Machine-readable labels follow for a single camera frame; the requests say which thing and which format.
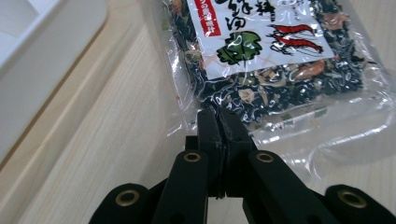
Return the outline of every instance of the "wooden surface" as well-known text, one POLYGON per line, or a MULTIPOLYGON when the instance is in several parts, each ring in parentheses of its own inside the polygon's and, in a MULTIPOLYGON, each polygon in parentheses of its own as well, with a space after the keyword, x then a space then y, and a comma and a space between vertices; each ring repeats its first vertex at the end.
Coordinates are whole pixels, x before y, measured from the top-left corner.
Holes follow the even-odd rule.
MULTIPOLYGON (((384 65, 396 71, 396 1, 350 2, 384 65)), ((182 150, 184 132, 151 5, 108 0, 108 7, 102 30, 3 163, 2 224, 88 223, 110 190, 127 182, 152 187, 182 150)), ((395 170, 390 153, 306 184, 319 193, 338 183, 360 188, 395 214, 395 170)), ((247 223, 241 201, 210 200, 208 223, 247 223)))

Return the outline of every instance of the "food label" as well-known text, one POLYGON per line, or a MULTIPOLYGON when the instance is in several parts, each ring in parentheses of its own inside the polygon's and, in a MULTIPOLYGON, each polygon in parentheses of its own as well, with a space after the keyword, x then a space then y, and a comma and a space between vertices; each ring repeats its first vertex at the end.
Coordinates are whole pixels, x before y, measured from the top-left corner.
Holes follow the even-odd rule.
POLYGON ((208 79, 334 56, 309 0, 187 0, 208 79))

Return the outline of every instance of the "wood grain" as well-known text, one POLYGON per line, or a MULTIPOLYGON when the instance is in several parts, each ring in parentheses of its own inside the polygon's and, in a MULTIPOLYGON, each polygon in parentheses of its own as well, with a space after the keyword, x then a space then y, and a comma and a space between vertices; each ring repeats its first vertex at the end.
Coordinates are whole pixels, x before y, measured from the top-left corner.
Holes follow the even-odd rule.
MULTIPOLYGON (((396 1, 350 2, 384 65, 396 71, 396 1)), ((127 182, 152 187, 182 150, 151 5, 108 0, 108 7, 103 29, 1 170, 1 223, 88 223, 110 190, 127 182)), ((306 184, 319 193, 339 183, 363 189, 395 214, 395 166, 391 154, 306 184)), ((210 199, 208 212, 208 223, 247 223, 239 199, 210 199)))

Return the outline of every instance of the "black plastic part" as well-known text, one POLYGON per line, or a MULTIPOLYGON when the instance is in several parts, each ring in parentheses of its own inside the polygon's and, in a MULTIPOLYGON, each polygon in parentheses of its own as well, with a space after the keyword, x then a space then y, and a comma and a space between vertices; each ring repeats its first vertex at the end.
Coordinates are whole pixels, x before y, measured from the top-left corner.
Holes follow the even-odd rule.
POLYGON ((159 184, 148 190, 148 195, 145 200, 145 206, 142 210, 143 216, 140 218, 142 220, 142 223, 150 223, 152 217, 154 217, 158 201, 163 194, 163 189, 165 188, 167 180, 168 179, 161 181, 159 184))
POLYGON ((145 220, 145 204, 148 196, 148 190, 136 184, 124 184, 111 190, 100 206, 93 214, 90 224, 144 224, 145 220), (134 190, 137 194, 128 193, 134 190), (130 205, 119 205, 117 197, 123 193, 120 198, 122 202, 128 202, 135 197, 135 203, 130 205))
POLYGON ((269 223, 339 223, 275 153, 251 152, 246 176, 247 185, 254 188, 253 195, 260 198, 271 218, 269 223))
POLYGON ((203 151, 179 153, 151 223, 206 223, 207 168, 203 151))
POLYGON ((257 195, 250 194, 245 196, 242 208, 249 224, 273 223, 264 204, 257 195))
POLYGON ((396 224, 396 217, 372 197, 346 185, 329 187, 324 198, 342 223, 396 224))
POLYGON ((205 109, 197 115, 198 123, 198 148, 205 152, 209 161, 209 197, 224 197, 221 173, 225 150, 221 139, 219 125, 213 109, 205 109))
POLYGON ((242 166, 248 154, 256 150, 240 118, 224 108, 219 109, 219 124, 222 128, 224 142, 227 147, 224 172, 227 197, 242 197, 243 182, 242 166))
POLYGON ((198 150, 198 136, 186 136, 185 150, 198 150))

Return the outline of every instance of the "seaweed snack package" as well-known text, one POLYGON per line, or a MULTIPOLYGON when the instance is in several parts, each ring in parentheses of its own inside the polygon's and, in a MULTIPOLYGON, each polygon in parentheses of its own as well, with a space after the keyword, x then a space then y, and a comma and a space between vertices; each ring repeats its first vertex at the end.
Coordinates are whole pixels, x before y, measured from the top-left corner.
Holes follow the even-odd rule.
POLYGON ((190 132, 198 110, 228 108, 259 148, 306 170, 315 157, 362 155, 364 141, 395 130, 392 76, 347 0, 162 6, 156 20, 190 132))

